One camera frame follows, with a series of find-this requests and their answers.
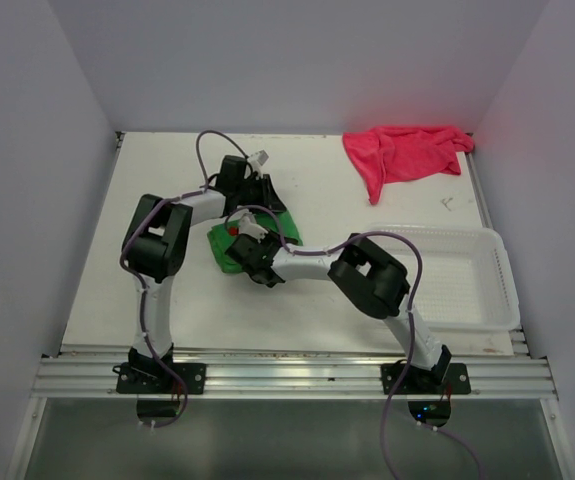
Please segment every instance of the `folded green cloth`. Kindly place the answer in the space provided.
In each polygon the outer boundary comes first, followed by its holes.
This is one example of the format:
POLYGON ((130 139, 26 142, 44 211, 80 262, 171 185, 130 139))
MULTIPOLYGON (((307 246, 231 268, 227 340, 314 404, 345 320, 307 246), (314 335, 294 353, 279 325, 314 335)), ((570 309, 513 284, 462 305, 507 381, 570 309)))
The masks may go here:
MULTIPOLYGON (((283 227, 285 237, 294 239, 297 241, 298 245, 302 245, 303 242, 298 233, 298 228, 296 228, 296 224, 294 223, 293 218, 291 218, 291 214, 289 212, 279 213, 277 214, 277 217, 283 227)), ((274 220, 269 215, 259 213, 255 214, 254 218, 259 225, 266 229, 273 230, 274 232, 278 231, 274 220)), ((229 226, 237 227, 238 221, 229 222, 229 226)), ((209 240, 211 251, 214 254, 214 259, 224 273, 241 273, 243 271, 242 267, 225 253, 229 246, 234 243, 235 238, 236 237, 230 235, 225 229, 224 224, 212 227, 212 229, 207 233, 207 239, 209 240)))

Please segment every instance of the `red cloth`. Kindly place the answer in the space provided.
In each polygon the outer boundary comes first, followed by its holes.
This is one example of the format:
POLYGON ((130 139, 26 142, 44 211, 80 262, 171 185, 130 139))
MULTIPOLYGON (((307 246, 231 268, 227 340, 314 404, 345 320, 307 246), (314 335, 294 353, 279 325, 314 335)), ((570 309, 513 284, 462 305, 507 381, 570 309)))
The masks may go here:
POLYGON ((439 172, 460 175, 456 152, 474 149, 472 138, 452 126, 375 127, 345 133, 343 145, 365 180, 372 205, 380 200, 385 183, 418 180, 439 172))

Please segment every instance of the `gray wall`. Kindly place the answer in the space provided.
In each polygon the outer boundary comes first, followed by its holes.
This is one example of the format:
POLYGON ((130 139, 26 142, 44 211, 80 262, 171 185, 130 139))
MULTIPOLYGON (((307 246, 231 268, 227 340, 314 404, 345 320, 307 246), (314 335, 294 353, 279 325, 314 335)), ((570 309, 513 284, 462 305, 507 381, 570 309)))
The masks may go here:
POLYGON ((50 0, 116 128, 472 130, 546 0, 50 0))
POLYGON ((113 160, 113 132, 43 0, 0 0, 0 477, 53 352, 113 160))
POLYGON ((575 447, 575 2, 550 2, 474 138, 529 344, 551 361, 575 447))

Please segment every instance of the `white plastic bin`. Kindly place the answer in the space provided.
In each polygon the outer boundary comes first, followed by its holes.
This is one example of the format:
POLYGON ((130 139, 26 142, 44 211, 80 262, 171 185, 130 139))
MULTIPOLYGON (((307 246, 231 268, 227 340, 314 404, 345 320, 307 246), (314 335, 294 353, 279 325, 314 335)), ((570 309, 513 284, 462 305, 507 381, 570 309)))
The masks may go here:
MULTIPOLYGON (((439 228, 391 224, 370 225, 407 237, 420 250, 423 277, 415 304, 430 327, 455 330, 507 331, 518 328, 518 295, 507 251, 500 235, 488 228, 439 228)), ((407 245, 371 237, 403 263, 410 284, 416 257, 407 245)))

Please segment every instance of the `table surface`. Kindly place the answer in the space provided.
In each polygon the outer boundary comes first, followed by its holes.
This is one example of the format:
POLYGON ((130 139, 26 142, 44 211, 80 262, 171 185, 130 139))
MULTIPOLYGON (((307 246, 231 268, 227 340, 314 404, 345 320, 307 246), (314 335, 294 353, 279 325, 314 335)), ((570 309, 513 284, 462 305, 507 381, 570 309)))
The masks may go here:
MULTIPOLYGON (((193 133, 127 133, 63 339, 78 346, 130 346, 136 328, 133 279, 118 265, 127 226, 145 193, 162 197, 202 182, 193 133)), ((329 245, 377 222, 480 227, 467 168, 386 185, 369 205, 363 181, 340 136, 232 135, 247 151, 264 149, 278 195, 306 245, 329 245)), ((235 154, 216 136, 202 140, 208 172, 235 154)), ((267 289, 244 275, 224 275, 206 234, 219 221, 192 228, 185 263, 174 281, 171 330, 176 347, 280 351, 386 352, 402 349, 378 320, 358 312, 331 282, 295 281, 267 289)), ((455 355, 512 355, 508 333, 436 330, 455 355)))

